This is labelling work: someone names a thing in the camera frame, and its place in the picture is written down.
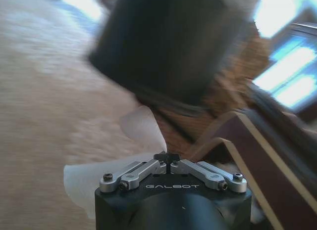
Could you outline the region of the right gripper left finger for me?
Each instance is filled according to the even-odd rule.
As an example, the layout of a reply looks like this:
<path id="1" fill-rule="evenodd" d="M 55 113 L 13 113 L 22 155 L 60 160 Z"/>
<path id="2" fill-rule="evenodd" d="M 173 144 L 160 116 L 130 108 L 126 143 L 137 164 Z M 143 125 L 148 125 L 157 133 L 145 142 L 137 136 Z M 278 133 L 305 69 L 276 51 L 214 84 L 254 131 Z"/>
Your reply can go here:
<path id="1" fill-rule="evenodd" d="M 167 153 L 155 154 L 149 161 L 134 161 L 114 173 L 105 173 L 100 180 L 101 192 L 114 192 L 117 189 L 133 190 L 139 187 L 141 181 L 151 174 L 165 174 Z"/>

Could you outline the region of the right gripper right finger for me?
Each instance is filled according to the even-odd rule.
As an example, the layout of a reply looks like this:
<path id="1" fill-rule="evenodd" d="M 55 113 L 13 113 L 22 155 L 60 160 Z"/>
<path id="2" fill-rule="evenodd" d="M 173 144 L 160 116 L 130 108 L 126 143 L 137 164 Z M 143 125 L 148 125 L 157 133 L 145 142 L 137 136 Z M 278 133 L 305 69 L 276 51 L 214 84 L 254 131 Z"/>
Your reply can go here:
<path id="1" fill-rule="evenodd" d="M 177 154 L 169 154 L 170 172 L 182 176 L 193 176 L 213 190 L 232 192 L 246 192 L 247 181 L 241 173 L 231 174 L 205 161 L 194 163 L 181 159 Z"/>

